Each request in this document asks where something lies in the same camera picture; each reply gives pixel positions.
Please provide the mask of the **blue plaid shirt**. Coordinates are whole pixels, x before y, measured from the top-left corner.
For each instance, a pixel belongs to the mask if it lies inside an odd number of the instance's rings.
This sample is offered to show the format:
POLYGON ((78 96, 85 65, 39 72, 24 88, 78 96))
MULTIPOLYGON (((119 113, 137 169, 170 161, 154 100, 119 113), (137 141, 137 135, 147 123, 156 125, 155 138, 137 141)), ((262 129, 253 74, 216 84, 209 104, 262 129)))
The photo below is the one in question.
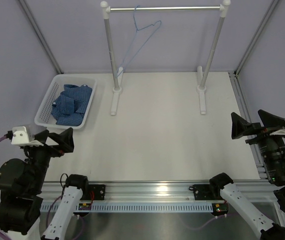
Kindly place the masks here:
POLYGON ((52 103, 51 115, 56 124, 72 127, 81 125, 92 93, 93 89, 86 84, 65 84, 63 91, 52 103))

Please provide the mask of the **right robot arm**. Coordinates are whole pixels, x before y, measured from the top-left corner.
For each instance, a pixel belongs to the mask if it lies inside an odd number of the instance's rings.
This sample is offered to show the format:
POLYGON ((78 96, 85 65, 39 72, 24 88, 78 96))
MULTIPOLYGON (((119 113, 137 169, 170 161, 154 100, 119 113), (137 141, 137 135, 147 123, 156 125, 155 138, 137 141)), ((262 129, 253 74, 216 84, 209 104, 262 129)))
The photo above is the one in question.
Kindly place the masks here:
MULTIPOLYGON (((258 145, 267 179, 269 183, 279 187, 273 193, 285 223, 285 118, 262 109, 258 111, 258 115, 261 121, 251 123, 232 112, 231 138, 235 140, 251 136, 245 142, 248 145, 258 145)), ((226 173, 212 177, 208 188, 213 198, 222 198, 237 211, 258 239, 285 240, 285 225, 275 223, 259 211, 226 173)))

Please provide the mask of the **light blue wire hanger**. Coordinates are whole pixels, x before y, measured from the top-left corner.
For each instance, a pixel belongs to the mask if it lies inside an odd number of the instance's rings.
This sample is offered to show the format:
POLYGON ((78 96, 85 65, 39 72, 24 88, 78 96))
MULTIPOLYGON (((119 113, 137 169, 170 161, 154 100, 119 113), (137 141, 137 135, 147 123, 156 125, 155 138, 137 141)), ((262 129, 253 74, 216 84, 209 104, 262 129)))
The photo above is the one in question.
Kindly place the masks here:
POLYGON ((144 25, 142 27, 139 26, 138 21, 136 19, 136 12, 140 5, 137 5, 134 8, 132 18, 135 27, 135 33, 131 40, 130 45, 128 46, 122 62, 120 63, 117 69, 117 76, 119 77, 125 70, 131 65, 143 47, 147 44, 147 42, 153 37, 153 35, 159 30, 162 26, 162 21, 157 20, 151 24, 144 25))

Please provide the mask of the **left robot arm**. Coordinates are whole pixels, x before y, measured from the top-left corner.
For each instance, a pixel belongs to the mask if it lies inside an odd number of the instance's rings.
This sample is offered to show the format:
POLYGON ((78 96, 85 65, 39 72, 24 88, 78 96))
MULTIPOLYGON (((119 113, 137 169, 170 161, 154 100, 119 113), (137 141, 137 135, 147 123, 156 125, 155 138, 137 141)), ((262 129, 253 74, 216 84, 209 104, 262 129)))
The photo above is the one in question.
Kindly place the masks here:
MULTIPOLYGON (((52 158, 60 158, 75 149, 73 128, 61 133, 43 130, 33 138, 26 127, 8 131, 3 137, 19 146, 25 160, 12 158, 0 167, 0 229, 27 236, 40 217, 40 197, 52 158)), ((61 240, 69 225, 76 204, 90 194, 88 178, 71 174, 65 181, 58 210, 41 236, 42 240, 61 240)))

